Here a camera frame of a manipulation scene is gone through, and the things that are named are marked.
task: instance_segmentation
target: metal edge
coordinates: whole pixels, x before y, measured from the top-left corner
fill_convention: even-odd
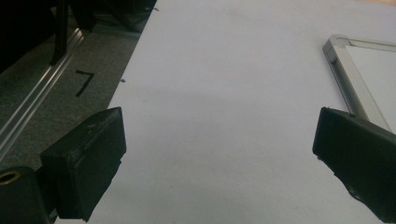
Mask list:
[[[325,46],[323,46],[323,52],[341,93],[343,93],[349,111],[383,129],[391,131],[358,68],[347,52],[347,46],[354,45],[351,44],[350,39],[346,35],[332,35]]]
[[[379,49],[384,51],[396,52],[396,43],[388,41],[377,41],[361,38],[349,38],[351,46],[365,49]]]
[[[62,59],[53,66],[49,66],[43,76],[38,80],[29,94],[15,110],[10,119],[0,130],[0,161],[7,155],[24,127],[44,101],[64,69],[70,63],[75,51],[81,45],[84,36],[79,29],[68,40],[67,52]]]

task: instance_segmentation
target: white surface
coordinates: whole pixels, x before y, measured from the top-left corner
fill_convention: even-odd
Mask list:
[[[346,46],[389,127],[396,131],[396,52]]]
[[[347,111],[322,46],[333,34],[394,40],[396,7],[156,7],[110,105],[122,106],[128,151],[90,223],[382,223],[312,144],[323,106]]]

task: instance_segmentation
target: screw hole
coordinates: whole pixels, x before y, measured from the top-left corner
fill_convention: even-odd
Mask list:
[[[0,186],[7,185],[20,177],[17,171],[10,171],[0,175]]]

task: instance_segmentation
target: white board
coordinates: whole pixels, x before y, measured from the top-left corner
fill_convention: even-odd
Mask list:
[[[391,130],[396,132],[396,52],[346,46]]]

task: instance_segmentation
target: black plastic cover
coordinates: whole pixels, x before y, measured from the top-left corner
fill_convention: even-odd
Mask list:
[[[323,107],[313,151],[351,196],[382,221],[396,221],[395,134],[347,112]]]
[[[89,117],[41,154],[56,182],[60,218],[88,220],[126,151],[120,107]]]

